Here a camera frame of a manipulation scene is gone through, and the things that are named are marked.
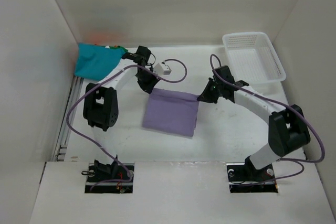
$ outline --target white wall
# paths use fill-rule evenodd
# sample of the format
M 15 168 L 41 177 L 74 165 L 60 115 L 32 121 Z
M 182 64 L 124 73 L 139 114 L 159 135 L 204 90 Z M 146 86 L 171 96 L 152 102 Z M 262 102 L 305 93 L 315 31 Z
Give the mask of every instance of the white wall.
M 238 31 L 278 34 L 297 0 L 57 0 L 78 41 L 220 44 Z
M 275 40 L 286 70 L 285 91 L 291 103 L 321 135 L 327 155 L 318 165 L 327 197 L 336 212 L 336 0 L 299 0 Z M 313 139 L 307 153 L 320 155 Z
M 0 0 L 0 223 L 29 223 L 76 57 L 54 0 Z

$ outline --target purple cable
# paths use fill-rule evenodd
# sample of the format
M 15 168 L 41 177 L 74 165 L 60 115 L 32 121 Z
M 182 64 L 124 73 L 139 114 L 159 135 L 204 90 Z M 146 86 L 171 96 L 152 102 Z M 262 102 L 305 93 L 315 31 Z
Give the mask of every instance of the purple cable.
M 265 182 L 271 182 L 271 181 L 275 181 L 276 179 L 283 179 L 283 178 L 289 178 L 289 177 L 294 177 L 296 175 L 299 175 L 301 173 L 303 173 L 303 171 L 305 170 L 305 167 L 300 163 L 300 162 L 304 162 L 304 163 L 313 163 L 313 164 L 316 164 L 316 163 L 320 163 L 324 160 L 324 157 L 326 156 L 325 154 L 325 149 L 324 149 L 324 145 L 323 145 L 323 142 L 319 136 L 319 134 L 316 132 L 316 130 L 313 128 L 313 126 L 307 121 L 307 119 L 305 119 L 299 112 L 297 112 L 295 109 L 293 109 L 291 106 L 288 106 L 287 104 L 285 103 L 282 103 L 282 102 L 279 102 L 279 101 L 276 101 L 276 100 L 273 100 L 273 99 L 270 99 L 270 98 L 267 98 L 267 97 L 263 97 L 262 95 L 259 95 L 259 94 L 256 94 L 256 93 L 253 93 L 249 90 L 246 90 L 244 88 L 241 88 L 239 86 L 236 86 L 226 80 L 224 80 L 221 76 L 219 76 L 219 74 L 215 71 L 215 68 L 214 68 L 214 65 L 213 65 L 213 62 L 212 62 L 212 59 L 213 57 L 215 57 L 217 60 L 219 60 L 218 56 L 216 56 L 215 54 L 212 54 L 210 56 L 210 65 L 211 65 L 211 69 L 212 69 L 212 72 L 219 78 L 219 80 L 221 80 L 222 82 L 224 82 L 225 84 L 235 88 L 235 89 L 239 89 L 239 90 L 242 90 L 248 94 L 251 94 L 261 100 L 264 100 L 264 101 L 268 101 L 268 102 L 272 102 L 272 103 L 276 103 L 278 105 L 281 105 L 283 107 L 285 107 L 286 109 L 290 110 L 291 112 L 293 112 L 300 120 L 302 120 L 305 125 L 310 129 L 310 131 L 313 133 L 313 135 L 315 136 L 316 140 L 318 141 L 319 145 L 320 145 L 320 148 L 321 148 L 321 157 L 318 159 L 318 160 L 304 160 L 304 159 L 298 159 L 298 158 L 280 158 L 279 160 L 280 161 L 292 161 L 292 162 L 295 162 L 297 164 L 299 164 L 301 167 L 302 167 L 302 170 L 295 173 L 295 174 L 291 174 L 291 175 L 287 175 L 287 176 L 282 176 L 282 177 L 278 177 L 278 178 L 273 178 L 273 179 L 269 179 L 269 180 L 266 180 L 264 182 L 259 182 L 259 183 L 254 183 L 254 184 L 242 184 L 242 185 L 239 185 L 239 186 L 253 186 L 253 185 L 261 185 Z
M 138 66 L 138 65 L 129 65 L 127 67 L 125 67 L 123 70 L 120 70 L 118 73 L 116 73 L 114 76 L 110 77 L 109 79 L 101 82 L 101 83 L 98 83 L 94 88 L 90 89 L 88 92 L 86 92 L 81 98 L 79 98 L 74 104 L 73 106 L 69 109 L 69 112 L 67 114 L 67 117 L 66 117 L 66 122 L 67 122 L 67 125 L 68 127 L 73 131 L 75 132 L 76 134 L 86 138 L 87 140 L 91 141 L 93 144 L 95 144 L 96 146 L 98 146 L 106 155 L 108 155 L 111 159 L 113 159 L 115 162 L 117 162 L 122 168 L 124 168 L 126 171 L 127 171 L 127 176 L 129 177 L 129 179 L 108 179 L 108 180 L 102 180 L 100 182 L 97 182 L 95 183 L 94 185 L 91 186 L 90 188 L 90 191 L 92 191 L 92 189 L 97 186 L 98 184 L 101 184 L 101 183 L 105 183 L 105 182 L 130 182 L 132 181 L 132 174 L 131 172 L 128 170 L 128 168 L 123 164 L 121 163 L 119 160 L 117 160 L 115 157 L 113 157 L 100 143 L 98 143 L 97 141 L 95 141 L 94 139 L 84 135 L 83 133 L 77 131 L 75 128 L 73 128 L 70 124 L 70 115 L 71 113 L 74 111 L 74 109 L 77 107 L 77 105 L 85 99 L 85 97 L 87 97 L 89 94 L 93 93 L 96 89 L 98 89 L 99 87 L 101 87 L 102 85 L 108 83 L 109 81 L 113 80 L 115 77 L 117 77 L 118 75 L 120 75 L 121 73 L 123 73 L 125 70 L 129 69 L 129 68 L 140 68 L 142 70 L 145 70 L 147 71 L 148 73 L 154 75 L 155 77 L 157 77 L 158 79 L 160 80 L 163 80 L 165 82 L 169 82 L 169 83 L 178 83 L 178 82 L 181 82 L 183 81 L 186 76 L 187 76 L 187 67 L 186 65 L 181 62 L 180 60 L 177 60 L 177 59 L 168 59 L 168 60 L 164 60 L 164 62 L 166 61 L 176 61 L 178 63 L 180 63 L 183 67 L 184 67 L 184 70 L 185 70 L 185 74 L 183 76 L 183 78 L 181 78 L 180 80 L 177 80 L 177 81 L 171 81 L 171 80 L 167 80 L 165 78 L 162 78 L 160 76 L 158 76 L 157 74 L 151 72 L 150 70 L 148 70 L 147 68 L 143 67 L 143 66 Z

